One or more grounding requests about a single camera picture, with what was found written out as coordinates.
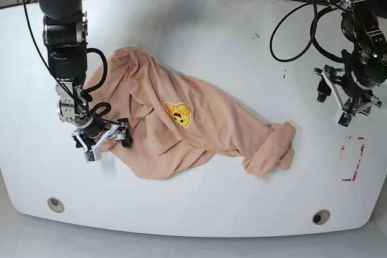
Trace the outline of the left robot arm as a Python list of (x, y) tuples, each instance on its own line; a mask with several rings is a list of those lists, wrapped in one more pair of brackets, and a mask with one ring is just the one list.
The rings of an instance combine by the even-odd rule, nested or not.
[[(353, 121), (357, 114), (368, 115), (372, 106), (381, 107), (382, 102), (372, 92), (373, 88), (386, 81), (386, 37), (379, 28), (379, 21), (367, 0), (327, 0), (324, 9), (318, 10), (319, 2), (311, 0), (314, 18), (310, 26), (310, 40), (306, 47), (289, 59), (275, 57), (278, 62), (293, 62), (303, 56), (310, 47), (339, 68), (325, 65), (315, 68), (320, 77), (317, 101), (323, 103), (333, 95), (339, 108), (338, 123), (342, 126)], [(336, 56), (323, 49), (317, 39), (319, 20), (326, 14), (341, 12), (340, 28), (343, 35), (353, 44), (353, 51), (342, 50)]]

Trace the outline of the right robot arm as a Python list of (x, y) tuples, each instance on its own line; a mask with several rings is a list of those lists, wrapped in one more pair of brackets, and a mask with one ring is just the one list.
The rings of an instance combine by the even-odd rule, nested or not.
[[(72, 134), (76, 147), (83, 149), (87, 161), (99, 160), (100, 148), (109, 140), (130, 148), (129, 121), (126, 118), (104, 119), (111, 110), (107, 102), (89, 106), (91, 93), (101, 88), (107, 78), (108, 63), (100, 50), (87, 46), (87, 20), (82, 11), (82, 0), (38, 2), (44, 14), (42, 35), (48, 54), (43, 63), (56, 81), (60, 120), (77, 128)], [(100, 56), (103, 71), (96, 85), (84, 88), (89, 53)]]

